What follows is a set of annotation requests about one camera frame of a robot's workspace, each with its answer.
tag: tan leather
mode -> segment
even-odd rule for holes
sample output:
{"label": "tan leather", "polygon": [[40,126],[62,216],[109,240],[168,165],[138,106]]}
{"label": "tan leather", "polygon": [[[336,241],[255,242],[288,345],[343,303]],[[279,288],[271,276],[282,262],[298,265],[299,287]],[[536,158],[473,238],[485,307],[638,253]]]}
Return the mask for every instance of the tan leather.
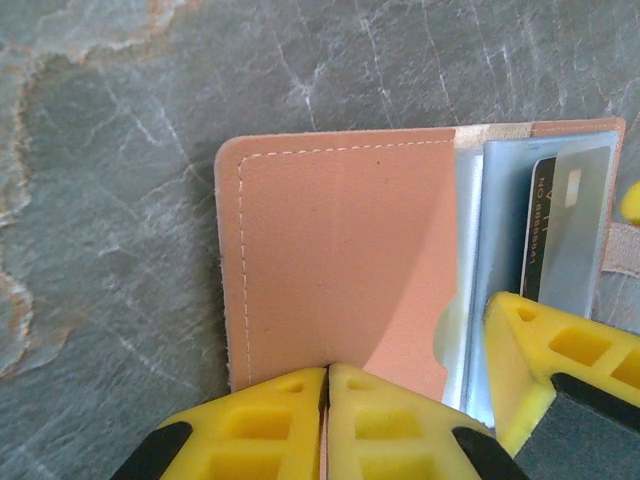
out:
{"label": "tan leather", "polygon": [[350,363],[440,400],[455,292],[454,136],[618,130],[618,119],[236,138],[216,161],[230,384]]}

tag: white stitching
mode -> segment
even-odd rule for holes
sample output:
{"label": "white stitching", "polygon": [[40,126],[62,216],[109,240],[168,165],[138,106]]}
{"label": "white stitching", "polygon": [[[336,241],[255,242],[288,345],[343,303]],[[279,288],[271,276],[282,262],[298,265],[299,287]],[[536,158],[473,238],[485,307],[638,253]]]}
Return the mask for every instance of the white stitching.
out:
{"label": "white stitching", "polygon": [[246,257],[246,244],[244,240],[244,206],[242,203],[242,197],[244,194],[244,183],[242,180],[242,165],[249,160],[250,158],[261,158],[261,157],[273,157],[275,155],[308,155],[311,153],[330,153],[330,152],[345,152],[350,150],[359,150],[359,149],[378,149],[378,148],[395,148],[395,147],[408,147],[408,146],[418,146],[418,145],[427,145],[427,144],[436,144],[436,143],[451,143],[453,139],[450,140],[425,140],[420,142],[400,142],[400,143],[387,143],[387,144],[379,144],[379,145],[353,145],[351,147],[338,147],[338,148],[326,148],[326,149],[318,149],[314,148],[313,150],[298,150],[298,151],[284,151],[284,152],[268,152],[268,153],[253,153],[251,155],[247,155],[238,163],[238,222],[240,224],[240,258],[242,260],[242,301],[244,303],[244,335],[245,341],[247,342],[247,374],[249,377],[249,385],[253,383],[253,375],[251,372],[251,344],[249,337],[249,306],[247,302],[247,257]]}

